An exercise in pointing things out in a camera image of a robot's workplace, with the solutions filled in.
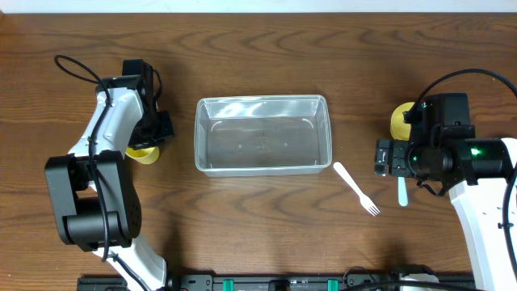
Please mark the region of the yellow plastic cup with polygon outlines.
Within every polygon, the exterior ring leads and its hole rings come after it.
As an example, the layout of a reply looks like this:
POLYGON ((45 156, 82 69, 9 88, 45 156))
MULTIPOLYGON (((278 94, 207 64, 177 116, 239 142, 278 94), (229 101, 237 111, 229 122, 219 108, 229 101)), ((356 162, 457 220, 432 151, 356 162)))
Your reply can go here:
POLYGON ((126 155, 131 159, 145 165, 152 164, 159 159, 160 150, 158 146, 134 150, 130 147, 126 149, 126 155))

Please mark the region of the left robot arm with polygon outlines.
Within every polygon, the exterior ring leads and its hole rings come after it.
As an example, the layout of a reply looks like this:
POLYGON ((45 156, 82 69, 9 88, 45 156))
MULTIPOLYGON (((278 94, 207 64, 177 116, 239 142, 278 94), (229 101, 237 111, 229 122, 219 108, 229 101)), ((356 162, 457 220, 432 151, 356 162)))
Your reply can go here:
POLYGON ((44 168, 59 237, 109 263, 130 290, 178 290, 180 279, 141 234, 141 203, 124 161, 127 149, 174 134, 169 113, 158 110, 160 75, 142 59, 124 61, 119 77, 85 71, 95 111, 68 154, 44 168))

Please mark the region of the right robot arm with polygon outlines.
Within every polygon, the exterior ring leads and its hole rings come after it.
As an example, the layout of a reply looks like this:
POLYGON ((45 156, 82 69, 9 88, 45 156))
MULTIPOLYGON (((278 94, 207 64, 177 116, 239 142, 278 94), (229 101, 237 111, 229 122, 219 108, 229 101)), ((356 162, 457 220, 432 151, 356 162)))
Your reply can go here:
POLYGON ((471 124, 465 93, 431 95, 416 107, 408 140, 376 143, 375 173, 415 179, 442 187, 460 219, 475 285, 484 290, 514 290, 502 215, 506 187, 516 162, 514 138, 480 139, 471 124))

